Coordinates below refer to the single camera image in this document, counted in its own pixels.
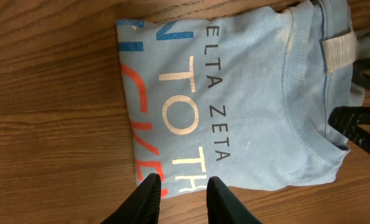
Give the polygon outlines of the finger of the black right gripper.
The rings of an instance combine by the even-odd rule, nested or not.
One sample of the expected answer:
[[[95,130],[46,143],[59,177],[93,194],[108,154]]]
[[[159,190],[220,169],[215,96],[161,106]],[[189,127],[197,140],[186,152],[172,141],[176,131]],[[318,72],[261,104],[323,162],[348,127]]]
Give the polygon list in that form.
[[[370,91],[370,76],[366,74],[367,70],[370,70],[370,58],[355,61],[352,82]]]
[[[370,107],[337,107],[331,112],[328,124],[370,154],[370,133],[359,127],[370,125]]]

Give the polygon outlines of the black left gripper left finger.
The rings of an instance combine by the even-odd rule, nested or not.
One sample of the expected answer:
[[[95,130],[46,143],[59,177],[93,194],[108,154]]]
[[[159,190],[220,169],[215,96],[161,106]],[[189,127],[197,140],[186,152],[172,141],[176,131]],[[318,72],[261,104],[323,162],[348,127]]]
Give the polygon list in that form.
[[[149,174],[101,224],[158,224],[161,198],[159,174]]]

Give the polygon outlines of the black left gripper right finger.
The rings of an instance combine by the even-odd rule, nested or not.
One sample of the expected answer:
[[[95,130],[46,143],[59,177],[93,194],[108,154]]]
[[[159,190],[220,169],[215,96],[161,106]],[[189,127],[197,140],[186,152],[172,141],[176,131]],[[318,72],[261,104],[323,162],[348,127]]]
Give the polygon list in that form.
[[[209,224],[262,224],[217,176],[208,181],[206,206]]]

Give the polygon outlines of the light blue t-shirt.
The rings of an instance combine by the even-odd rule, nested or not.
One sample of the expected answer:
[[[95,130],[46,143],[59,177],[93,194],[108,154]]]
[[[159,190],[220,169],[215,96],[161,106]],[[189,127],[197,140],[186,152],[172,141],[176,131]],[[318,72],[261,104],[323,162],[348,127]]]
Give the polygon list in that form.
[[[353,62],[370,56],[346,1],[116,28],[137,183],[159,174],[169,198],[212,176],[268,191],[335,181],[349,148],[328,117],[363,104]]]

